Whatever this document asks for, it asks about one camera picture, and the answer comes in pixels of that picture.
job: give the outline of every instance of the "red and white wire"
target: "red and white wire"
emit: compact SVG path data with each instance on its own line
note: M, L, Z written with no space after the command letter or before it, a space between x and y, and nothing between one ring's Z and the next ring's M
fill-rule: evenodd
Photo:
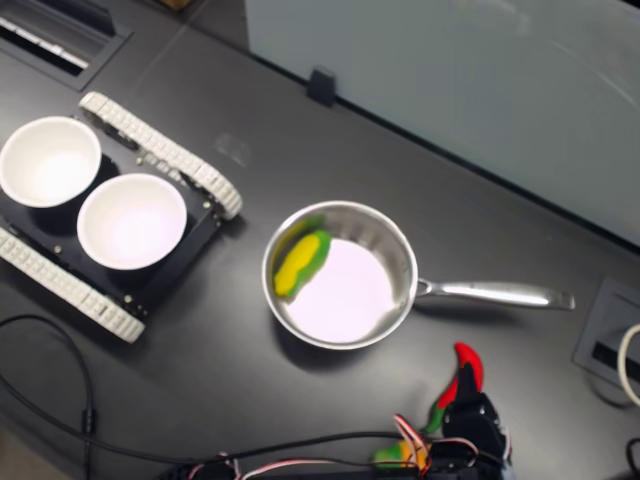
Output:
M432 442L433 443L462 443L467 447L469 447L473 451L473 454L475 455L469 461L469 464L468 464L469 467L471 467L474 463L476 463L476 460L478 459L478 455L480 455L480 451L478 450L478 447L476 447L472 442L470 442L466 438L462 438L462 437L440 438L438 440L432 440Z
M422 468L422 470L420 470L420 476L424 476L427 470L429 470L429 467L431 467L431 456L429 455L427 446L424 444L424 439L402 415L394 415L393 421L396 424L396 428L400 431L400 434L409 444L412 452L411 454L415 457L416 464L418 462L418 455L416 452L415 444L418 444L418 451L422 450L424 452L425 466Z
M314 458L292 458L289 460L280 460L278 462L268 463L267 465L256 468L255 470L251 470L250 472L245 473L241 476L241 480L247 480L248 478L255 477L256 475L261 475L270 470L275 470L276 468L281 467L289 467L291 465L307 465L307 464L319 464L319 463L328 463L332 464L330 460L321 460Z
M502 434L504 435L504 438L505 438L504 453L502 454L502 460L506 462L507 458L509 458L509 453L511 453L511 435L509 434L509 429L507 427L502 427Z
M219 455L221 457L226 457L227 454L224 452L219 453ZM242 477L242 472L240 471L240 463L238 462L237 458L233 459L233 462L230 462L229 460L227 460L225 462L229 467L233 468L233 471L235 472L235 480L241 480ZM200 465L196 465L195 467L193 467L191 469L191 471L189 472L189 475L187 475L187 480L193 480L196 476L196 474L200 471L200 469L204 467L204 463L201 463Z
M201 463L200 465L196 465L195 467L193 467L189 472L189 475L187 475L187 480L193 480L193 478L196 476L196 473L198 473L198 471L202 467L204 467L204 463Z

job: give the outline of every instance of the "black cable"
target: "black cable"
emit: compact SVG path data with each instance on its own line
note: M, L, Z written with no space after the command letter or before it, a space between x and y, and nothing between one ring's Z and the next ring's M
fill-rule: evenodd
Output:
M6 320L0 322L0 328L6 327L14 322L19 320L34 320L36 322L43 323L49 328L53 329L56 333L58 333L65 345L68 347L69 351L73 355L75 361L80 368L80 372L82 373L82 378L84 380L85 387L85 410L82 412L82 431L90 436L95 431L95 404L94 404L94 395L93 395L93 382L91 381L91 375L89 374L89 369L87 368L87 364L84 361L84 357L80 352L80 349L75 344L73 339L69 336L67 332L65 332L58 325L53 323L51 320L48 320L44 317L40 317L37 315L15 315L13 317L9 317ZM91 479L91 442L86 441L84 443L84 461L83 461L83 470L84 470L84 478L85 480Z
M90 379L90 376L89 376L89 370L87 369L87 366L86 366L86 363L84 361L84 358L82 357L82 353L80 353L80 350L78 349L78 347L75 344L75 342L73 341L73 339L69 336L69 334L67 334L64 330L62 330L60 327L58 327L52 321L50 321L50 320L48 320L46 318L43 318L43 317L41 317L39 315L16 315L16 316L10 317L10 318L0 322L0 328L5 326L5 325L8 325L10 323L16 322L18 320L28 320L28 319L36 320L36 321L42 322L43 324L46 324L46 325L50 326L56 332L61 334L61 336L65 340L65 343L69 346L69 349L73 353L73 356L78 361L78 365L80 366L80 369L82 371L83 376L86 375L85 378L88 380L86 382L86 384L87 384L87 399L90 399L90 403L87 402L87 404L90 405L91 408L87 408L86 412L89 412L88 415L89 415L90 419L85 419L85 421L83 421L83 424L93 425L93 423L94 423L94 418L93 417L95 415L95 413L94 413L95 410L93 409L93 386L91 384L91 379ZM72 437L75 437L75 438L77 438L79 440L82 440L83 442L85 442L85 446L86 445L94 446L94 447L101 448L103 450L106 450L106 451L109 451L109 452L112 452L112 453L117 453L119 455L124 455L124 456L131 457L131 458L137 458L139 460L147 460L147 461L158 462L158 463L168 463L168 464L174 464L174 465L198 465L198 464L221 463L221 462L225 462L225 461L229 461L229 460L253 457L253 456L257 456L257 455L264 455L264 454L267 454L267 453L277 452L277 451L281 451L281 450L291 450L291 449L294 449L294 448L308 447L308 446L311 446L311 445L318 445L318 444L321 444L321 443L330 443L330 442L337 442L337 441L341 441L341 440L350 440L350 439L357 439L357 438L389 438L389 439L394 439L394 440L402 440L402 436L398 432L375 432L375 431L374 432L348 432L348 433L339 433L339 434L336 434L336 435L327 435L327 436L323 436L323 437L311 438L311 439L307 439L307 440L300 440L300 441L296 441L296 442L281 443L281 444L278 444L278 445L271 445L271 446L268 446L268 447L256 448L256 449L253 449L253 450L246 450L244 452L231 453L229 455L226 455L225 457L220 457L219 455L207 456L207 457L202 457L202 458L170 457L170 456L166 456L166 455L157 455L157 454L153 454L153 453L140 452L140 451L137 451L137 450L130 450L128 448L123 448L123 447L120 447L120 446L117 446L117 445L113 445L113 444L98 440L96 438L93 438L90 434L85 433L84 431L79 431L79 430L71 427L70 425L67 425L66 423L58 420L53 415L50 415L49 413L47 413L44 410L42 410L40 407L38 407L36 404L31 402L24 395L22 395L1 374L0 374L0 385L4 386L7 389L7 391L16 400L18 400L22 405L27 407L33 413L35 413L40 418L42 418L46 422L50 423L54 427L59 428L63 432L71 435ZM482 456L486 456L488 458L492 458L491 455L485 454L484 452L479 452L479 454L482 455Z
M627 448L625 450L627 454L627 463L629 464L629 469L631 469L631 472L633 473L633 476L635 478L640 479L640 469L636 465L636 461L633 459L633 446L636 443L640 443L640 437L632 438L631 440L629 440L627 442Z

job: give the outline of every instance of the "small green object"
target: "small green object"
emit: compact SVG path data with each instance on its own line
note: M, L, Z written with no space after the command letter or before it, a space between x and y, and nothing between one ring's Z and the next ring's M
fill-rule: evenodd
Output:
M331 236L326 230L305 235L294 245L273 278L276 294L292 296L324 264L329 255Z
M434 404L433 407L431 407L429 423L424 427L424 431L426 433L435 433L440 428L440 425L442 425L442 417L444 417L444 408L440 408L437 404Z

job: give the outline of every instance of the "cable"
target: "cable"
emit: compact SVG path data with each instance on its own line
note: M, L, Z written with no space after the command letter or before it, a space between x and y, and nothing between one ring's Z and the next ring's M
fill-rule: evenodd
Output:
M478 450L478 447L476 447L474 443L470 442L466 438L462 438L462 437L440 438L437 440L432 440L432 442L433 443L462 443L463 445L466 445L467 447L469 447L473 451L473 454L475 455L475 457L469 461L469 464L467 465L468 467L473 466L473 464L476 463L476 460L478 459L478 457L481 455L480 450Z
M635 478L640 479L640 469L636 465L636 461L633 459L633 446L636 443L640 443L640 438L632 438L627 442L626 454L627 454L627 463L629 464L629 469L633 473Z
M33 320L36 322L40 322L47 327L54 330L58 335L62 337L65 345L75 358L78 367L82 373L82 378L84 380L85 386L85 410L82 412L82 430L87 436L91 436L95 432L95 408L94 408L94 395L93 395L93 382L91 381L91 375L89 374L89 369L87 368L87 364L84 361L84 357L78 349L78 346L75 344L73 339L69 336L67 332L65 332L58 325L53 323L51 320L48 320L43 317L39 317L37 315L15 315L13 317L9 317L6 320L0 322L0 328L6 327L12 323L15 323L19 320ZM84 461L83 461L83 471L85 480L91 479L91 442L85 440L84 442Z
M93 385L91 383L91 379L89 376L89 370L87 369L86 363L84 361L84 358L82 356L82 353L80 352L80 349L77 347L77 345L75 344L75 342L73 341L73 339L71 338L71 336L69 336L69 334L67 334L62 328L58 327L55 323L53 323L51 320L48 320L44 317L41 317L39 315L32 315L32 314L27 314L27 315L15 315L13 317L9 317L6 320L3 320L2 322L0 322L0 328L9 325L10 323L19 321L19 320L35 320L35 321L39 321L43 324L48 325L49 327L53 328L56 332L60 333L60 335L62 336L62 338L64 339L64 341L67 343L67 345L69 346L70 351L72 352L74 358L78 361L78 366L80 367L83 377L85 377L88 381L86 383L87 385L87 405L90 406L91 408L87 409L87 412L91 412L91 419L88 420L88 422L92 423L94 421L93 418L93 407L94 407L94 397L93 397ZM311 438L311 439L307 439L307 440L300 440L300 441L295 441L295 442L288 442L288 443L281 443L278 445L270 445L267 447L261 447L261 448L256 448L253 450L246 450L246 451L242 451L242 452L236 452L236 453L231 453L229 455L227 455L226 457L221 457L219 455L216 455L214 457L201 457L201 458L193 458L193 457L171 457L171 456L167 456L167 455L158 455L158 454L154 454L154 453L147 453L147 452L141 452L141 451L137 451L137 450L131 450L128 448L124 448L124 447L120 447L118 445L113 445L111 443L107 443L107 442L103 442L101 440L98 440L96 438L93 438L90 434L88 433L84 433L83 431L79 431L73 427L71 427L70 425L67 425L66 423L62 422L61 420L57 419L56 417L54 417L53 415L47 413L46 411L42 410L39 406L37 406L36 404L34 404L33 402L31 402L28 398L26 398L24 395L22 395L22 393L20 393L3 375L0 374L0 385L4 386L7 391L16 399L18 400L18 402L20 402L24 407L26 407L27 409L29 409L32 413L35 413L37 416L39 416L40 418L42 418L44 421L48 422L49 424L53 425L54 427L62 430L63 432L69 434L70 436L78 439L78 440L82 440L83 442L85 442L85 445L88 444L89 446L93 446L93 447L97 447L100 448L102 450L105 451L109 451L112 453L116 453L119 455L124 455L127 457L131 457L131 458L136 458L139 460L146 460L146 461L150 461L150 462L158 462L158 463L167 463L167 464L174 464L174 465L199 465L199 464L214 464L214 463L220 463L220 462L226 462L226 461L236 461L238 459L241 458L247 458L247 457L253 457L253 456L258 456L258 455L264 455L267 453L273 453L273 452L277 452L277 451L281 451L281 450L290 450L290 449L294 449L294 448L302 448L302 447L308 447L308 446L312 446L312 445L318 445L318 444L322 444L322 443L331 443L331 442L337 442L337 441L342 441L342 440L351 440L351 439L358 439L358 438L388 438L388 439L394 439L394 440L398 440L398 439L402 439L403 435L397 433L397 432L379 432L379 431L371 431L371 432L347 432L347 433L340 433L340 434L335 434L335 435L326 435L323 437L317 437L317 438ZM495 462L500 462L499 459L497 459L496 457L479 451L478 455L487 457ZM366 465L371 465L370 463L368 464L362 464L362 463L356 463L356 462L347 462L344 460L333 460L335 463L342 463L345 465L353 465L353 466L366 466ZM391 461L384 461L384 462L380 462L380 463L395 463L395 462L391 462Z
M389 464L397 464L402 463L403 465L412 465L414 468L419 468L417 464L413 462L403 462L403 461L380 461L380 462L351 462L347 460L340 460L337 458L288 458L283 460L278 460L277 462L268 463L260 468L256 468L250 472L245 473L241 480L247 480L251 477L255 477L256 475L261 475L263 473L269 472L271 470L275 470L276 468L288 467L292 465L307 465L307 464L338 464L338 465L348 465L350 467L375 467L376 465L389 465Z
M618 349L618 376L620 377L620 383L622 384L622 388L629 396L631 401L640 407L640 397L636 395L636 393L631 388L631 384L629 383L629 377L627 377L627 352L629 350L629 344L633 337L640 332L640 324L634 325L627 333L622 337L622 341L620 342L620 348Z
M502 435L504 435L504 453L502 454L502 460L504 462L509 458L509 453L511 452L511 435L509 434L509 429L507 427L502 427Z

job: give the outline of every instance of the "bowl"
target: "bowl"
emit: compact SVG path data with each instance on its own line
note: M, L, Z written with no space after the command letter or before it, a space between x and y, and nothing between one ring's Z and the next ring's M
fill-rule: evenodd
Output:
M187 207L173 185L154 175L130 174L89 194L77 229L92 260L114 270L137 270L166 257L186 225Z
M0 188L28 207L55 207L91 185L100 161L100 142L87 125L41 118L16 130L0 151Z

